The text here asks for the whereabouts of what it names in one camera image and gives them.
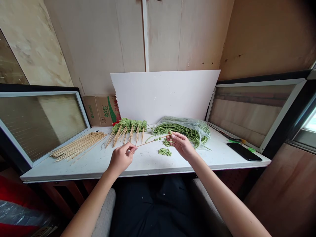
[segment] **clear plastic bag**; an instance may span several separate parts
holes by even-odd
[[[189,128],[179,128],[180,130],[178,131],[175,131],[175,129],[171,130],[185,135],[194,144],[194,148],[207,148],[205,143],[211,138],[211,133],[207,123],[199,119],[165,116],[152,128],[152,135],[167,134],[167,128],[172,127],[172,124],[178,124],[185,128]]]

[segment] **person's right hand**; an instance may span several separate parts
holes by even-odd
[[[175,132],[172,133],[171,136],[167,136],[167,141],[175,142],[170,143],[170,145],[174,146],[180,155],[187,161],[191,161],[191,159],[194,159],[196,156],[198,156],[188,138],[180,133]]]

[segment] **black smartphone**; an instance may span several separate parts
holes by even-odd
[[[259,156],[255,155],[239,143],[227,143],[227,145],[248,161],[262,161]]]

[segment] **bamboo skewer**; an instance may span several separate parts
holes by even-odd
[[[67,149],[71,148],[72,146],[74,146],[74,145],[76,145],[76,144],[79,145],[80,143],[82,143],[82,142],[88,140],[91,136],[92,136],[92,133],[89,133],[89,134],[87,134],[87,135],[81,137],[80,139],[69,143],[68,145],[66,145],[66,146],[64,146],[64,147],[59,148],[59,149],[55,150],[55,151],[51,154],[51,156],[57,156],[59,153],[63,153],[64,151],[66,151]]]
[[[124,145],[125,145],[126,137],[127,137],[127,132],[125,133],[125,138],[124,138],[124,142],[123,142]]]
[[[106,143],[105,149],[108,147],[108,145],[111,143],[112,139],[115,137],[115,133],[111,137],[109,137],[109,141]]]
[[[135,143],[135,145],[137,145],[137,141],[138,141],[138,134],[139,134],[138,129],[139,129],[139,125],[137,126],[137,134],[136,134],[136,143]]]
[[[102,141],[107,136],[106,133],[103,132],[91,132],[62,148],[54,151],[50,156],[56,158],[56,161],[60,161],[63,159],[71,160],[75,156],[82,153],[84,150],[94,145],[96,142]]]
[[[89,151],[91,151],[96,145],[98,145],[103,139],[101,139],[98,143],[96,143],[93,147],[91,147],[86,153],[84,153],[82,156],[80,156],[77,160],[75,160],[73,163],[75,163],[76,161],[78,161],[81,157],[83,157],[84,155],[86,155]]]
[[[123,134],[122,134],[122,137],[119,138],[119,141],[122,141],[123,137],[124,137],[124,134],[125,132],[127,132],[127,127],[124,128],[123,130]]]
[[[101,140],[99,140],[99,142],[98,143],[93,143],[93,144],[95,144],[93,147],[95,147],[97,144],[99,144],[103,139],[104,139],[105,137],[103,137]],[[77,151],[75,154],[73,154],[71,157],[68,157],[68,158],[66,158],[66,160],[68,160],[67,162],[69,162],[71,159],[73,159],[73,158],[75,158],[77,155],[79,155],[80,153],[82,153],[82,151],[81,150],[79,150],[79,151]]]
[[[94,137],[94,138],[89,136],[88,137],[89,138],[88,142],[87,142],[87,140],[80,141],[78,144],[73,145],[71,147],[68,147],[67,149],[54,152],[53,154],[51,154],[51,156],[55,157],[55,158],[61,157],[61,159],[63,159],[63,157],[66,156],[68,153],[75,152],[80,147],[85,146],[86,144],[90,144],[92,141],[95,140],[95,138],[98,138],[98,137],[99,137],[98,135],[96,137]]]
[[[57,161],[59,161],[61,159],[71,160],[72,158],[74,158],[75,156],[79,155],[81,152],[83,152],[84,150],[86,150],[87,148],[92,146],[95,142],[99,141],[100,138],[103,139],[104,136],[103,137],[99,136],[99,137],[94,138],[93,140],[89,141],[89,143],[85,144],[84,146],[72,150],[72,155],[70,155],[68,157],[63,156],[63,157],[57,159]]]
[[[106,145],[105,149],[108,147],[108,145],[111,143],[112,139],[114,138],[114,136],[112,136],[111,140],[109,141],[109,143]]]
[[[168,134],[168,135],[166,135],[166,136],[170,136],[171,134],[173,134],[173,132],[171,132],[170,134]],[[163,136],[163,137],[161,137],[161,138],[164,138],[164,137],[166,137],[166,136]],[[152,140],[151,142],[155,142],[155,140]],[[151,142],[148,142],[148,143],[151,143]],[[145,145],[145,144],[148,144],[148,143],[144,143],[144,144],[141,144],[141,145],[139,145],[139,146],[142,146],[142,145]],[[139,146],[137,146],[137,147],[139,147]]]
[[[115,138],[114,138],[114,141],[115,141],[116,138],[118,137],[118,135],[119,135],[119,133],[120,133],[120,131],[121,131],[121,128],[122,128],[122,124],[121,124],[121,126],[119,127],[119,129],[118,129],[118,131],[117,131],[117,133],[116,133],[116,136],[115,136]]]
[[[143,143],[143,139],[144,139],[144,132],[145,132],[145,127],[143,127],[142,143]]]
[[[125,128],[124,128],[122,131],[119,130],[119,131],[117,132],[118,136],[116,136],[116,138],[114,139],[113,147],[115,147],[115,145],[116,145],[116,143],[117,143],[117,141],[118,141],[120,135],[123,133],[124,130],[125,130]]]
[[[110,140],[111,136],[114,134],[114,131],[112,131],[111,135],[109,136],[109,139],[104,143],[104,144],[107,144],[108,141]]]
[[[132,142],[132,137],[133,137],[133,133],[134,133],[133,129],[134,129],[134,125],[132,125],[131,132],[129,134],[129,139],[128,139],[129,142]]]

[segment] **person's leg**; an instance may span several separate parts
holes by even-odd
[[[168,213],[160,222],[169,226],[169,231],[182,232],[186,236],[205,236],[207,228],[202,213],[192,199],[180,175],[166,175],[156,203],[168,207]]]
[[[138,236],[153,207],[148,183],[138,178],[127,180],[116,192],[110,236]]]

